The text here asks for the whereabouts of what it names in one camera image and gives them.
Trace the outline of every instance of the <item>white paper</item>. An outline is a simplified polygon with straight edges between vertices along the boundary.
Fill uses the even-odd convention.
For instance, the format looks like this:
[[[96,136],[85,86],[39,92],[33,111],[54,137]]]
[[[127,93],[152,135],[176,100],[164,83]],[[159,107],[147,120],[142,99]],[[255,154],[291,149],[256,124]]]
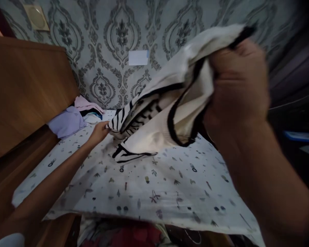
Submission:
[[[147,65],[149,50],[138,50],[128,52],[128,65]]]

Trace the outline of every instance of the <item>wall plate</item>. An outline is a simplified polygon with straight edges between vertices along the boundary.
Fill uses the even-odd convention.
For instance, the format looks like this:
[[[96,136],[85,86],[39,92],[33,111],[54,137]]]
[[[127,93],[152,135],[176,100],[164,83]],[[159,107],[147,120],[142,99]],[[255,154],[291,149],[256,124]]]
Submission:
[[[34,30],[49,31],[41,6],[23,4],[23,7]]]

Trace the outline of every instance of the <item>black and white striped fabric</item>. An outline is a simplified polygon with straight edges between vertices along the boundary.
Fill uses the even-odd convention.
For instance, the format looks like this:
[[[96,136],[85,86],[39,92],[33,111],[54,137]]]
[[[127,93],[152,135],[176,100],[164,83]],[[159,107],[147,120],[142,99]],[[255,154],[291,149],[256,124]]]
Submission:
[[[214,91],[207,56],[234,48],[255,28],[244,25],[213,27],[192,39],[158,72],[139,95],[107,124],[122,140],[112,157],[125,163],[156,155],[172,146],[195,141],[206,106]]]

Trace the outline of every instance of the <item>damask wallpaper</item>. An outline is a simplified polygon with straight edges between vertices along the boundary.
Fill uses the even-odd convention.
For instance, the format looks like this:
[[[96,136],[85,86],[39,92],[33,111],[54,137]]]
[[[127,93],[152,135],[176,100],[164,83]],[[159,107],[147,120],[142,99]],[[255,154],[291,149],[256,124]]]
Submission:
[[[50,32],[34,31],[22,6],[38,4]],[[305,24],[293,0],[0,0],[17,38],[66,48],[80,92],[104,109],[128,103],[201,31],[257,23],[253,39],[273,64]],[[128,51],[149,50],[149,64],[129,66]]]

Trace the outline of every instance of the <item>white bed sheet with pattern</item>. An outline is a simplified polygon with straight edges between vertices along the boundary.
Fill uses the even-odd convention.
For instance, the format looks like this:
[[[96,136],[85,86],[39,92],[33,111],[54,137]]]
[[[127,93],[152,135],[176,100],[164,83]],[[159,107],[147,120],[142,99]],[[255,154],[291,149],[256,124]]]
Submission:
[[[114,110],[106,110],[103,121],[114,115]],[[13,205],[18,206],[84,144],[93,129],[89,124],[60,141],[17,187]],[[188,148],[165,149],[125,165],[114,161],[114,151],[115,140],[108,135],[88,155],[45,219],[69,212],[116,215],[192,230],[244,234],[264,246],[258,223],[233,187],[222,156],[202,136]]]

